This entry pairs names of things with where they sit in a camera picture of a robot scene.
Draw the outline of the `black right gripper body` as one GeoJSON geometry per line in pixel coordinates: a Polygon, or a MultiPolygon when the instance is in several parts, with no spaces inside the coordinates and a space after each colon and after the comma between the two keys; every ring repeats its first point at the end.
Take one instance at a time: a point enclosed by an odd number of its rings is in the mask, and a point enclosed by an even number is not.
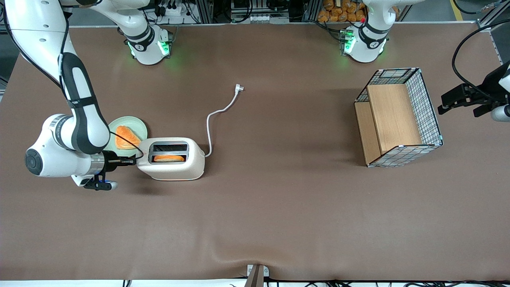
{"type": "Polygon", "coordinates": [[[104,166],[102,169],[103,173],[109,173],[114,171],[122,162],[119,156],[116,154],[103,154],[104,166]]]}

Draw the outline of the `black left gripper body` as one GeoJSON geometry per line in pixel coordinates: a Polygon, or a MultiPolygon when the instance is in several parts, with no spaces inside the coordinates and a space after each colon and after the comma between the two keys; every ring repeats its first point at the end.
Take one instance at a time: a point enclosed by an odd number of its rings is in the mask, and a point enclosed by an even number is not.
{"type": "Polygon", "coordinates": [[[441,96],[441,107],[456,108],[459,106],[482,105],[488,108],[494,108],[494,102],[482,95],[483,92],[490,94],[489,86],[480,84],[477,88],[481,91],[479,92],[468,84],[459,84],[441,96]]]}

